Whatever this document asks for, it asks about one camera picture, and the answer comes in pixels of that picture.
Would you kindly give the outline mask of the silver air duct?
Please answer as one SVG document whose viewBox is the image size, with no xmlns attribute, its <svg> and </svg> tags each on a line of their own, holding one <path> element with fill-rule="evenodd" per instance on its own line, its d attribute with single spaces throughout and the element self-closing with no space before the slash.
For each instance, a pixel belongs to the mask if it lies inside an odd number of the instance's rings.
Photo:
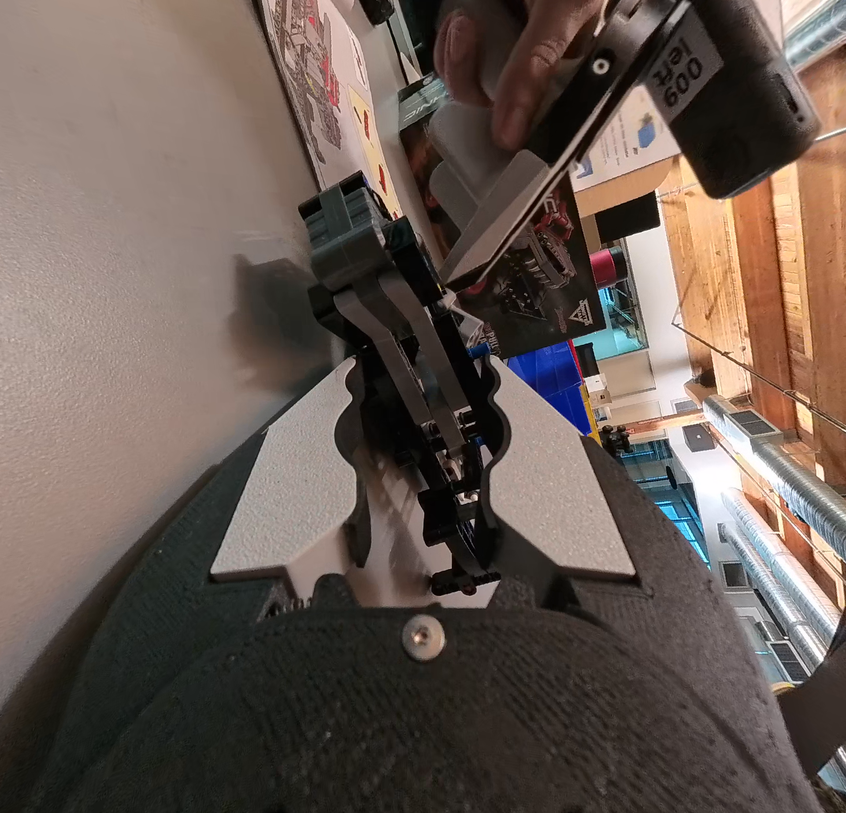
<svg viewBox="0 0 846 813">
<path fill-rule="evenodd" d="M 810 669 L 817 668 L 833 646 L 839 609 L 742 491 L 727 488 L 721 498 L 731 517 L 726 540 L 788 640 Z"/>
<path fill-rule="evenodd" d="M 845 559 L 845 500 L 784 448 L 784 433 L 754 410 L 705 397 L 705 418 L 785 501 L 788 509 Z"/>
</svg>

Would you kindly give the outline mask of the printed instruction sheet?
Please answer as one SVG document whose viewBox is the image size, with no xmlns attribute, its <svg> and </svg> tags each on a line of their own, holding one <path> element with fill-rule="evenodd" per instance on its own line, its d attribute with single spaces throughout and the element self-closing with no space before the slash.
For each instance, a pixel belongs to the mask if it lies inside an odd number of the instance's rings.
<svg viewBox="0 0 846 813">
<path fill-rule="evenodd" d="M 319 189 L 362 172 L 388 216 L 401 218 L 365 55 L 346 16 L 332 0 L 260 0 L 260 5 Z"/>
</svg>

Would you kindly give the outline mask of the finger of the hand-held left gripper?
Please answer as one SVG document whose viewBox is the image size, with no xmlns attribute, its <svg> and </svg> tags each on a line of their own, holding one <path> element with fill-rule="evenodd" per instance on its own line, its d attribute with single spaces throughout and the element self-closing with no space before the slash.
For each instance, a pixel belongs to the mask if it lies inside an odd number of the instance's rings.
<svg viewBox="0 0 846 813">
<path fill-rule="evenodd" d="M 461 232 L 512 159 L 494 144 L 491 126 L 491 110 L 462 103 L 442 105 L 428 125 L 430 143 L 441 158 L 429 189 Z"/>
<path fill-rule="evenodd" d="M 559 182 L 570 185 L 568 165 L 551 167 L 529 150 L 486 167 L 460 167 L 455 156 L 444 156 L 439 165 L 440 204 L 460 220 L 460 237 L 441 268 L 453 291 L 476 284 Z"/>
</svg>

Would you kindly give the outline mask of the white paper sign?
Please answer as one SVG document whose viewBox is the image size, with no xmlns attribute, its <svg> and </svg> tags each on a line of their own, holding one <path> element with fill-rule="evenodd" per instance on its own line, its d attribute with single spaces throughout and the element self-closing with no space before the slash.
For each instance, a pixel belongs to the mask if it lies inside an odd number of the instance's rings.
<svg viewBox="0 0 846 813">
<path fill-rule="evenodd" d="M 571 168 L 574 192 L 585 192 L 680 154 L 648 89 L 632 89 L 605 129 Z"/>
</svg>

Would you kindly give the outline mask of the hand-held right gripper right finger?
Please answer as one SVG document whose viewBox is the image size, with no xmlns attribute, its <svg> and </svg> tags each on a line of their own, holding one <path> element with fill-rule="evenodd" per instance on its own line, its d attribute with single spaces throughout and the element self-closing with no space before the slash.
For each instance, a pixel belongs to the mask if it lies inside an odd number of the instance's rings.
<svg viewBox="0 0 846 813">
<path fill-rule="evenodd" d="M 490 565 L 532 586 L 563 578 L 624 582 L 636 569 L 580 432 L 495 356 L 481 359 L 502 439 L 479 507 Z"/>
</svg>

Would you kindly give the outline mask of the person's left hand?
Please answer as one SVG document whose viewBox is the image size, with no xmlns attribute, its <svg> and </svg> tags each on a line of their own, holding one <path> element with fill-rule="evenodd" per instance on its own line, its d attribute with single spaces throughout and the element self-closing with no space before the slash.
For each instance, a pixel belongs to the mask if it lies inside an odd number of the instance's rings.
<svg viewBox="0 0 846 813">
<path fill-rule="evenodd" d="M 481 33 L 470 14 L 455 9 L 438 25 L 433 65 L 451 96 L 492 110 L 492 139 L 507 151 L 526 142 L 563 58 L 582 53 L 605 0 L 501 0 L 522 26 L 494 97 L 481 84 Z"/>
</svg>

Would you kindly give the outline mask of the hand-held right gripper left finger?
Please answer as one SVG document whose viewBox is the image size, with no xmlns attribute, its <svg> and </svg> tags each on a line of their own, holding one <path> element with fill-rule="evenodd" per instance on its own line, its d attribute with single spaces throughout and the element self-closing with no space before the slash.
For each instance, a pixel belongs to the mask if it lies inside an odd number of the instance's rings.
<svg viewBox="0 0 846 813">
<path fill-rule="evenodd" d="M 315 584 L 363 568 L 371 513 L 353 454 L 361 437 L 347 358 L 266 429 L 210 575 Z"/>
</svg>

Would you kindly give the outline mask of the blue plastic bin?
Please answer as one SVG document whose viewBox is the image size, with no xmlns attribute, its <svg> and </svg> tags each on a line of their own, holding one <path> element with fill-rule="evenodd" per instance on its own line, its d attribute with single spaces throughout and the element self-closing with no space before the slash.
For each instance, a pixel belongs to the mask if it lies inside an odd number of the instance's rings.
<svg viewBox="0 0 846 813">
<path fill-rule="evenodd" d="M 582 435 L 600 442 L 588 389 L 571 341 L 512 357 L 507 364 Z"/>
</svg>

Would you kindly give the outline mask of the black block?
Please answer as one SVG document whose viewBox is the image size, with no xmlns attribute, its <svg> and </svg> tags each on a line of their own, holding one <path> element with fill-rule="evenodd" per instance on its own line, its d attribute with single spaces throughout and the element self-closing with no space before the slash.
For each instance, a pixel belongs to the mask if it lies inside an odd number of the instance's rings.
<svg viewBox="0 0 846 813">
<path fill-rule="evenodd" d="M 602 210 L 595 214 L 595 220 L 602 245 L 656 229 L 661 226 L 656 192 Z"/>
</svg>

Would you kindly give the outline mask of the toy brick vehicle model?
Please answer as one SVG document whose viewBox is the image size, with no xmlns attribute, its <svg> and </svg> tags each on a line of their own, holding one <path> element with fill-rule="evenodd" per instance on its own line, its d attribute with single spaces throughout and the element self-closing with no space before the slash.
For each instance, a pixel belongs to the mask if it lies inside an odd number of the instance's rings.
<svg viewBox="0 0 846 813">
<path fill-rule="evenodd" d="M 502 437 L 489 404 L 484 363 L 469 351 L 460 314 L 406 217 L 390 219 L 363 173 L 303 203 L 316 283 L 315 319 L 355 357 L 363 391 L 354 416 L 424 487 L 423 542 L 446 546 L 448 569 L 430 578 L 435 596 L 499 580 L 481 507 L 481 447 Z"/>
</svg>

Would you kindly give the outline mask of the white desk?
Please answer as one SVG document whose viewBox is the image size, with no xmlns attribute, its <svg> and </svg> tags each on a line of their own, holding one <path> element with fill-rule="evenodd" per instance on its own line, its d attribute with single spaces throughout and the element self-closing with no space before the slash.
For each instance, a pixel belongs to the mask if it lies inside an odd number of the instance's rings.
<svg viewBox="0 0 846 813">
<path fill-rule="evenodd" d="M 2 0 L 2 705 L 339 345 L 252 0 Z"/>
</svg>

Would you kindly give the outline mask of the black toy box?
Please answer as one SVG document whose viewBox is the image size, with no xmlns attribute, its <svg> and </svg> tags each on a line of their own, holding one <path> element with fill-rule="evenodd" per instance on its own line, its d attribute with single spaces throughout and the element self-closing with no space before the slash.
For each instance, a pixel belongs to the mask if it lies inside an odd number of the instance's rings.
<svg viewBox="0 0 846 813">
<path fill-rule="evenodd" d="M 429 74 L 397 93 L 398 134 L 430 221 L 441 267 L 461 230 L 433 191 L 442 163 L 430 120 L 449 100 Z M 526 230 L 476 284 L 457 292 L 460 308 L 493 332 L 502 358 L 603 330 L 606 320 L 575 195 L 564 177 L 531 216 Z"/>
</svg>

